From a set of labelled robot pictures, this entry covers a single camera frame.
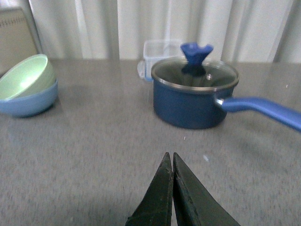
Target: gray countertop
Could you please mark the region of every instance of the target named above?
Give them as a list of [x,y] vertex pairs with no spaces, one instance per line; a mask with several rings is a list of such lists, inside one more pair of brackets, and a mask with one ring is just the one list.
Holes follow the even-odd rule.
[[[212,129],[176,128],[155,115],[137,61],[52,63],[51,109],[0,114],[1,226],[122,226],[165,152],[177,152],[240,225],[301,225],[301,133],[255,112],[229,113]],[[233,65],[234,96],[301,112],[301,65]]]

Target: blue handle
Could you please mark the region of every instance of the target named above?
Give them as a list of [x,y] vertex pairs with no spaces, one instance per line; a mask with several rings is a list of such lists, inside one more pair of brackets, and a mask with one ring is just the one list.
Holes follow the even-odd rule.
[[185,43],[181,45],[181,50],[183,51],[188,64],[190,65],[202,65],[203,60],[212,52],[213,46],[206,45],[205,47],[200,47],[196,42]]
[[220,107],[226,112],[254,110],[301,132],[301,113],[259,97],[227,98]]

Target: plastic container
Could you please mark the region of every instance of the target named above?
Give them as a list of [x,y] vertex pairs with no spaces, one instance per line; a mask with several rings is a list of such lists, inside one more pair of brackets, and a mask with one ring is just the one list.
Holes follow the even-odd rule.
[[153,81],[151,67],[159,60],[183,56],[181,40],[148,40],[144,43],[143,58],[137,66],[138,75],[146,81]]

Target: bowl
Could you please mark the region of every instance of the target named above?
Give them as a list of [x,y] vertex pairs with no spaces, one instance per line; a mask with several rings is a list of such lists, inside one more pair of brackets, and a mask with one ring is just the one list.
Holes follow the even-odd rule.
[[13,117],[29,117],[47,110],[58,95],[58,81],[49,88],[26,97],[0,100],[0,113]]
[[0,79],[0,100],[25,97],[39,93],[55,82],[48,57],[37,54],[21,61]]

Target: curtain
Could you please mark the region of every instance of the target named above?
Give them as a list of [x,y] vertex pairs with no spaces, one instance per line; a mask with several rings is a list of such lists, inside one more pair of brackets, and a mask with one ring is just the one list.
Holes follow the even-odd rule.
[[21,6],[53,58],[141,59],[146,40],[214,46],[210,57],[301,63],[299,0],[0,0]]

